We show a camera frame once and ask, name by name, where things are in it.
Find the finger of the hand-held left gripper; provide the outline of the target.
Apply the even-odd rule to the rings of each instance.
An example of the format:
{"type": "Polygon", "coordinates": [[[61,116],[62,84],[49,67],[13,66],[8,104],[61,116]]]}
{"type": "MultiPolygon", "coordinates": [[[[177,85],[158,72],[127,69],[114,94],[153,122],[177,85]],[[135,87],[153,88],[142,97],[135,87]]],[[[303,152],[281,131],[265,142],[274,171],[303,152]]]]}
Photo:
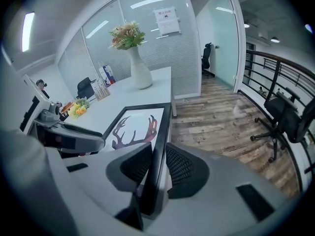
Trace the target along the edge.
{"type": "Polygon", "coordinates": [[[80,126],[63,123],[60,125],[61,151],[71,154],[98,152],[105,146],[102,134],[80,126]]]}

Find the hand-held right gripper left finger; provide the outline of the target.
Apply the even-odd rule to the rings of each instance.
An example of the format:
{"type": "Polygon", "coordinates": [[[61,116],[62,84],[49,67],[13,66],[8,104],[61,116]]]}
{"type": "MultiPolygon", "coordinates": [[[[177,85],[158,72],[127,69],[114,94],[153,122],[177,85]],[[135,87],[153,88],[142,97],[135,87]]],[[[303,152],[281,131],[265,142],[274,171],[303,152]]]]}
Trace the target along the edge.
{"type": "Polygon", "coordinates": [[[47,156],[78,231],[143,230],[137,188],[152,161],[151,143],[66,159],[49,148],[47,156]]]}

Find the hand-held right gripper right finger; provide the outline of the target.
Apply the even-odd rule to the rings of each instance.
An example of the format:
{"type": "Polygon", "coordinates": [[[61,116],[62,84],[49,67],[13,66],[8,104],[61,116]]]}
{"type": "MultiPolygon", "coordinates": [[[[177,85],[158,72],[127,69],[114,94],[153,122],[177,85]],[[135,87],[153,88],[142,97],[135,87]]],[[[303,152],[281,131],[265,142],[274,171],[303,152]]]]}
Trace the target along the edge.
{"type": "Polygon", "coordinates": [[[168,143],[166,164],[172,187],[159,236],[267,236],[297,203],[231,157],[168,143]]]}

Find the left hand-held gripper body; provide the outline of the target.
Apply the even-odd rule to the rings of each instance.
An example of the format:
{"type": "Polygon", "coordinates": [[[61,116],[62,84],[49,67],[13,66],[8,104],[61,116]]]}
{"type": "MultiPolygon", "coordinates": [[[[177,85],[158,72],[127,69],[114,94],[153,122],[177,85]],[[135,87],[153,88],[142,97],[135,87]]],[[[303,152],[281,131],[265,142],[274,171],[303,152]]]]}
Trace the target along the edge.
{"type": "Polygon", "coordinates": [[[22,101],[20,113],[22,133],[35,137],[45,147],[75,149],[75,139],[60,133],[63,123],[56,103],[35,95],[22,101]]]}

